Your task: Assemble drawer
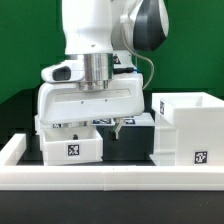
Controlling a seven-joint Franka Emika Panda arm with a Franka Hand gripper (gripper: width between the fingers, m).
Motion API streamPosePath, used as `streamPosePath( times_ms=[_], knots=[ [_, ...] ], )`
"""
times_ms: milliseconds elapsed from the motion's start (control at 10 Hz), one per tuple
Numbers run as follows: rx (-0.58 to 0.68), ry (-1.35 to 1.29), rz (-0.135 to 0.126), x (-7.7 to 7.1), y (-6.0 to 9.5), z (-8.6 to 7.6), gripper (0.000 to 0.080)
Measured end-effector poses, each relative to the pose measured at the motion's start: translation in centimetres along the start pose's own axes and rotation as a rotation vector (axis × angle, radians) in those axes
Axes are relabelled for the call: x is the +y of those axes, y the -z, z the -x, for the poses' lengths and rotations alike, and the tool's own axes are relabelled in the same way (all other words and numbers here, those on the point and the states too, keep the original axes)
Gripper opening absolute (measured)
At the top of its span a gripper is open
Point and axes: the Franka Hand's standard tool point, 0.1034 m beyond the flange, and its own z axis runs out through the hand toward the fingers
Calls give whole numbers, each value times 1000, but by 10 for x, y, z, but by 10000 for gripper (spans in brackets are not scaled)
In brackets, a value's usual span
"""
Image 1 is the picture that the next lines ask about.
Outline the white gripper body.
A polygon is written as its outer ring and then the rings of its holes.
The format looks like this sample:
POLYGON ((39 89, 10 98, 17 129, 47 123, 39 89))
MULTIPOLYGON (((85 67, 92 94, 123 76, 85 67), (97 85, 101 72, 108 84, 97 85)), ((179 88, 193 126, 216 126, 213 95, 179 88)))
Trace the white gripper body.
POLYGON ((70 123, 141 115, 144 111, 141 74, 119 74, 101 91, 82 91, 77 83, 44 83, 38 94, 42 124, 70 123))

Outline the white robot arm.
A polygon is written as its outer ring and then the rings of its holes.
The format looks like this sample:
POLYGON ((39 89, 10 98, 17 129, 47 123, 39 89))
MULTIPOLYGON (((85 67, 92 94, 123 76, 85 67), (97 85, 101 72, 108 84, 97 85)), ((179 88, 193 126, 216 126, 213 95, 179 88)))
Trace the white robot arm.
POLYGON ((167 38, 164 0, 62 0, 66 59, 42 70, 38 118, 44 125, 144 111, 141 74, 121 56, 153 51, 167 38))

